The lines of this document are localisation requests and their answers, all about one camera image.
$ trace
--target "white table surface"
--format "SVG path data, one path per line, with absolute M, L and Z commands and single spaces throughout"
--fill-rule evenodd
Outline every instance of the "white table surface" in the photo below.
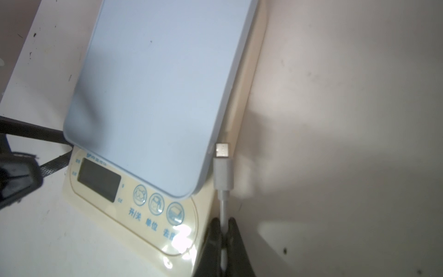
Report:
M 442 5 L 270 1 L 230 203 L 257 276 L 443 274 Z M 62 128 L 99 6 L 42 0 L 1 115 Z M 0 211 L 0 275 L 159 276 L 63 199 L 64 172 Z

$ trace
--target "scale base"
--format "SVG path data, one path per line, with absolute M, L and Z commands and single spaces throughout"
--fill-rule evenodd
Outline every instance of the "scale base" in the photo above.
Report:
M 246 42 L 245 50 L 241 58 L 218 139 L 220 142 L 230 144 L 230 155 L 233 154 L 236 147 L 266 25 L 266 3 L 264 0 L 261 0 L 258 4 L 248 41 Z M 72 163 L 75 162 L 78 151 L 82 150 L 74 147 L 68 172 L 70 172 Z M 166 275 L 190 276 L 195 268 L 198 253 L 204 241 L 206 228 L 211 217 L 215 190 L 212 173 L 210 172 L 203 188 L 199 193 L 192 196 L 197 211 L 197 237 L 188 251 L 174 256 L 166 255 L 159 251 L 149 242 L 143 240 L 76 194 L 71 186 L 70 174 L 66 174 L 63 183 L 63 195 L 72 206 L 78 208 L 103 229 L 110 232 L 115 238 L 148 260 Z

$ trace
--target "unit button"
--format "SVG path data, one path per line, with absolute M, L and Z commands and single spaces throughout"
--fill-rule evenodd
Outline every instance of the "unit button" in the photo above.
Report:
M 165 209 L 165 200 L 160 194 L 154 193 L 149 197 L 148 206 L 153 215 L 160 215 Z

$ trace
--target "white platform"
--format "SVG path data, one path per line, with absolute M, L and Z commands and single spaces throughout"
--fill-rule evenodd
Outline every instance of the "white platform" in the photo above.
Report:
M 42 0 L 1 115 L 61 129 L 99 5 Z M 230 205 L 257 276 L 443 273 L 442 8 L 270 2 Z M 161 276 L 65 202 L 63 174 L 0 211 L 1 276 Z
M 197 193 L 257 3 L 103 2 L 65 138 L 170 198 Z

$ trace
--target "usb cable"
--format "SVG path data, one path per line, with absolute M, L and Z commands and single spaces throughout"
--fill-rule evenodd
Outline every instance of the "usb cable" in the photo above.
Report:
M 214 187 L 218 192 L 220 201 L 220 228 L 223 240 L 228 233 L 228 198 L 229 192 L 234 188 L 234 174 L 232 158 L 229 157 L 229 144 L 217 143 L 215 145 Z M 221 249 L 220 267 L 225 272 L 228 265 L 228 254 L 226 247 Z

